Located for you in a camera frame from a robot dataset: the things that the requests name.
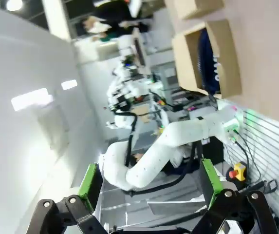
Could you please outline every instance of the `screw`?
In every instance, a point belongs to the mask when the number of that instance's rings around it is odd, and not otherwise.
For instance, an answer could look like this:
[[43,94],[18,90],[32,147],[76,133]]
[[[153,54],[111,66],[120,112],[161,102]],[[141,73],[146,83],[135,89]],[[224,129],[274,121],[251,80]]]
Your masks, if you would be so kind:
[[45,201],[44,204],[43,204],[43,206],[44,206],[44,207],[49,207],[49,206],[50,206],[49,201]]
[[76,199],[74,197],[70,198],[70,203],[75,203]]
[[226,196],[226,197],[231,197],[231,196],[232,196],[232,192],[227,191],[227,192],[225,193],[225,196]]
[[258,198],[258,194],[252,194],[252,198],[253,199],[257,199]]

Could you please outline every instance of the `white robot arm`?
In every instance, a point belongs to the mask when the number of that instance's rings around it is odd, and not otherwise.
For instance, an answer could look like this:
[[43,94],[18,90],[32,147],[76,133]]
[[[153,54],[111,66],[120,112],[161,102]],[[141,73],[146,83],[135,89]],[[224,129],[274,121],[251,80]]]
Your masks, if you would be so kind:
[[227,132],[239,126],[236,112],[235,107],[228,106],[203,116],[201,120],[193,119],[169,124],[132,168],[124,165],[128,142],[110,145],[105,154],[104,176],[106,180],[125,191],[146,187],[175,155],[177,147],[212,136],[216,136],[222,142],[227,142]]

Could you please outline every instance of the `open cardboard box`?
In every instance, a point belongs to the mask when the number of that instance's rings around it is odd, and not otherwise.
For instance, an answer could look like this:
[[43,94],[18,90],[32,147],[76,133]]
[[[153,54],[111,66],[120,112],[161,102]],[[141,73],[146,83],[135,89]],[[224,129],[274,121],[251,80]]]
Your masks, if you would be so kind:
[[195,25],[190,30],[177,34],[172,41],[179,85],[190,91],[201,92],[201,74],[198,70],[198,42],[201,30],[206,28],[217,58],[217,72],[220,79],[221,94],[217,98],[227,98],[242,92],[240,70],[232,34],[228,21],[208,21]]
[[202,17],[223,7],[223,0],[174,0],[181,20]]

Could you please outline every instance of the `round light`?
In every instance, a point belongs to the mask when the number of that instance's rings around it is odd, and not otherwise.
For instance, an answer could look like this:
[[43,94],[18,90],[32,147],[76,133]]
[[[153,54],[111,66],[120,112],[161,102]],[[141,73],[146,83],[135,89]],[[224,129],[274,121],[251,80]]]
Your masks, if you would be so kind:
[[6,8],[9,11],[17,11],[22,8],[22,5],[22,0],[8,0],[8,2],[6,3]]

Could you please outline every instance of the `brown table surface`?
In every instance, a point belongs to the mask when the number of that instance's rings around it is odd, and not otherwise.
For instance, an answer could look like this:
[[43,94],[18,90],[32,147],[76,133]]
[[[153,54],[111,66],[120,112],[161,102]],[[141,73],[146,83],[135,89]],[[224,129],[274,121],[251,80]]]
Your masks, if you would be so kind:
[[279,121],[279,0],[224,0],[224,9],[186,21],[177,18],[173,1],[165,0],[176,33],[228,19],[242,82],[242,94],[228,100]]

